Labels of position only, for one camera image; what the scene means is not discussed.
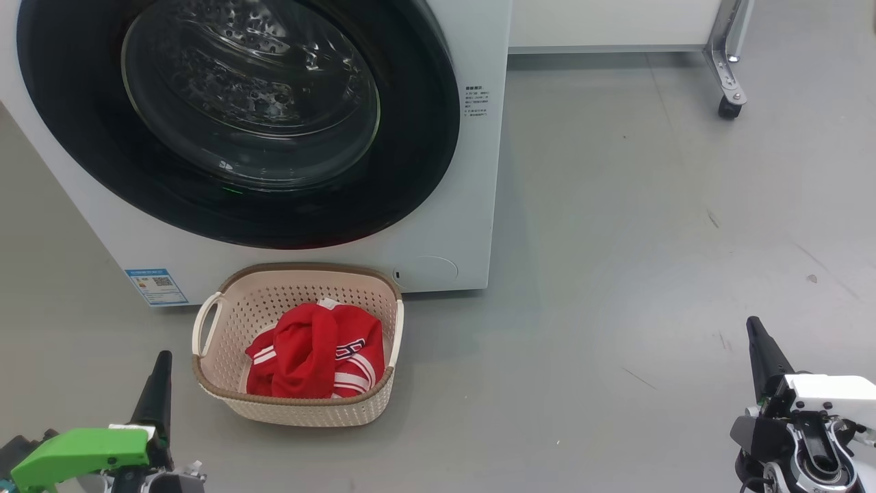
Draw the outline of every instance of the metal table leg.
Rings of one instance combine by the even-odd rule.
[[[737,63],[742,58],[742,43],[748,33],[748,23],[752,20],[754,0],[743,0],[739,6],[739,18],[733,23],[730,38],[727,39],[727,59],[730,63]]]
[[[727,53],[727,41],[731,36],[737,14],[744,1],[722,0],[715,25],[709,35],[709,42],[706,43],[703,50],[712,73],[715,74],[721,84],[721,89],[724,91],[724,97],[721,98],[721,104],[717,109],[717,114],[721,118],[738,117],[739,112],[742,111],[742,105],[747,101],[745,92],[736,80],[736,76],[733,75]]]

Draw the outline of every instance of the brown basket rim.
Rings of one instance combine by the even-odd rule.
[[[401,291],[395,283],[377,270],[373,270],[370,268],[364,267],[355,267],[348,265],[339,265],[339,264],[330,264],[330,263],[296,263],[296,262],[283,262],[283,263],[267,263],[267,264],[258,264],[248,268],[243,268],[237,271],[235,274],[231,275],[225,282],[223,282],[222,286],[219,287],[219,291],[223,294],[225,291],[235,282],[243,279],[247,275],[256,274],[258,272],[267,272],[273,270],[285,270],[285,271],[296,271],[296,270],[310,270],[310,271],[324,271],[324,272],[341,272],[345,274],[356,274],[356,275],[368,275],[370,277],[376,277],[379,280],[383,281],[395,295],[396,301],[401,301]],[[356,397],[345,397],[342,399],[290,399],[283,397],[264,397],[264,396],[254,396],[252,394],[244,394],[242,392],[225,390],[216,387],[212,382],[207,380],[207,377],[204,375],[203,370],[201,369],[201,356],[199,354],[192,355],[192,370],[194,371],[194,376],[198,379],[198,383],[210,394],[214,396],[220,397],[222,399],[231,399],[235,401],[243,401],[247,403],[253,404],[270,404],[270,405],[284,405],[284,406],[297,406],[297,407],[336,407],[336,406],[345,406],[352,404],[360,404],[362,402],[367,401],[368,399],[377,395],[386,384],[389,382],[390,377],[394,371],[394,367],[386,367],[384,370],[384,375],[380,379],[380,381],[369,389],[364,394],[360,394]]]
[[[285,270],[285,271],[296,271],[296,270],[311,270],[311,271],[323,271],[323,272],[341,272],[344,274],[358,274],[358,275],[368,275],[369,277],[376,277],[380,281],[383,281],[386,286],[392,290],[392,293],[395,295],[396,301],[401,300],[401,291],[395,282],[392,281],[388,276],[384,273],[379,272],[377,270],[365,267],[356,267],[351,265],[342,265],[342,264],[330,264],[330,263],[316,263],[316,262],[307,262],[307,263],[295,263],[295,262],[282,262],[282,263],[268,263],[268,264],[257,264],[248,268],[242,268],[238,270],[236,273],[232,274],[231,277],[225,280],[221,286],[219,286],[219,292],[225,293],[228,288],[231,287],[231,284],[234,284],[237,281],[240,281],[244,277],[250,274],[256,274],[258,272],[268,272],[272,270]]]

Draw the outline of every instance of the door glass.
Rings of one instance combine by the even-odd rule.
[[[122,69],[150,130],[192,165],[268,191],[312,187],[367,151],[371,71],[292,0],[159,0],[131,25]]]

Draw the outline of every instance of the washing machine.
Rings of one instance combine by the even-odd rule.
[[[482,289],[512,0],[10,0],[0,96],[149,304],[266,262]]]

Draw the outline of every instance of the laundry basket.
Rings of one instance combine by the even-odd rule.
[[[386,371],[368,392],[342,399],[288,399],[246,394],[251,365],[244,353],[264,330],[303,303],[332,298],[354,304],[383,323]],[[201,332],[216,306],[207,341]],[[198,312],[192,366],[198,383],[244,418],[291,426],[356,426],[375,420],[392,393],[405,318],[401,293],[378,272],[329,264],[264,264],[234,274]]]

